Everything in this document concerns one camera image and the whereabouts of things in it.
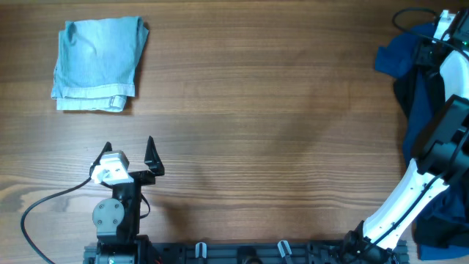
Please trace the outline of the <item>folded light blue denim garment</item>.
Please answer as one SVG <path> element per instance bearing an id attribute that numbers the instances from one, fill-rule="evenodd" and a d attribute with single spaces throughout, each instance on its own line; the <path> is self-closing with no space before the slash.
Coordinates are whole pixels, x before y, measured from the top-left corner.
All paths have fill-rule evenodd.
<path id="1" fill-rule="evenodd" d="M 51 98 L 59 111 L 124 110 L 149 30 L 140 16 L 67 21 L 59 32 Z"/>

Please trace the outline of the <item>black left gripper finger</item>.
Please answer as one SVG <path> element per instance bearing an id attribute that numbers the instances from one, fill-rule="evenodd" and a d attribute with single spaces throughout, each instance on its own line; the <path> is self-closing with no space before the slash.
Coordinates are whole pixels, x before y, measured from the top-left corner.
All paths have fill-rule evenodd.
<path id="1" fill-rule="evenodd" d="M 165 168 L 158 155 L 152 136 L 149 136 L 147 140 L 144 163 L 154 175 L 165 175 Z"/>
<path id="2" fill-rule="evenodd" d="M 92 176 L 92 173 L 94 172 L 95 167 L 100 164 L 100 159 L 102 158 L 103 154 L 108 152 L 108 151 L 112 151 L 112 145 L 111 145 L 110 142 L 105 143 L 105 145 L 104 145 L 103 149 L 101 150 L 100 154 L 95 159 L 95 161 L 91 164 L 91 166 L 89 168 L 89 175 L 90 176 Z"/>

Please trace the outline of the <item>dark blue garment pile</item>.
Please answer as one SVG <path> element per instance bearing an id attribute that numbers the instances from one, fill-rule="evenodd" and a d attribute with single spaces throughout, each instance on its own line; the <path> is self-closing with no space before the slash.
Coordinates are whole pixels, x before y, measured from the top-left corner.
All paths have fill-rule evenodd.
<path id="1" fill-rule="evenodd" d="M 407 118 L 402 152 L 410 166 L 411 149 L 425 125 L 443 107 L 443 79 L 414 64 L 421 38 L 401 34 L 379 47 L 375 70 L 394 77 L 394 94 Z M 468 182 L 448 187 L 416 218 L 414 241 L 420 260 L 448 260 L 468 255 Z"/>

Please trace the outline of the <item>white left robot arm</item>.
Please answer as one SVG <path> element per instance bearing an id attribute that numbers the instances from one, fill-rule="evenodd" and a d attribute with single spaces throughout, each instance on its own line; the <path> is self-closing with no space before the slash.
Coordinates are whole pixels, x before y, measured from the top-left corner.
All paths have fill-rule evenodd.
<path id="1" fill-rule="evenodd" d="M 149 237 L 139 234 L 141 203 L 147 202 L 141 188 L 155 184 L 165 174 L 164 165 L 150 136 L 144 156 L 148 169 L 129 172 L 129 160 L 121 150 L 106 143 L 90 167 L 91 179 L 112 190 L 111 197 L 100 201 L 92 212 L 97 245 L 85 249 L 85 264 L 162 263 L 162 257 Z"/>

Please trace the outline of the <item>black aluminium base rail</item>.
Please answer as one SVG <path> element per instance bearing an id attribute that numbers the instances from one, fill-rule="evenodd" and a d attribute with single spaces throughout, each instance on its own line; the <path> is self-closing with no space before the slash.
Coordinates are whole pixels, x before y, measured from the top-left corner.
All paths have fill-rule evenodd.
<path id="1" fill-rule="evenodd" d="M 149 255 L 155 256 L 155 260 L 140 260 L 127 252 L 98 254 L 95 247 L 87 246 L 83 263 L 342 263 L 340 244 L 340 241 L 309 241 L 290 243 L 288 250 L 281 250 L 280 243 L 154 243 Z"/>

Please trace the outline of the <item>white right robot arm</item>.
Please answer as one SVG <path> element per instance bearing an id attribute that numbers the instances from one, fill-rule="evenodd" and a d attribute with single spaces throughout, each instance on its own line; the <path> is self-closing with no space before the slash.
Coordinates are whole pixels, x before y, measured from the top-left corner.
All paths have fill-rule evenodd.
<path id="1" fill-rule="evenodd" d="M 436 69 L 443 80 L 441 106 L 420 98 L 425 86 L 398 98 L 411 125 L 418 129 L 408 151 L 407 171 L 383 205 L 345 236 L 336 258 L 342 263 L 389 263 L 411 222 L 440 193 L 468 174 L 468 53 L 453 47 L 446 56 L 435 51 L 436 39 L 410 49 L 410 71 L 416 62 Z"/>

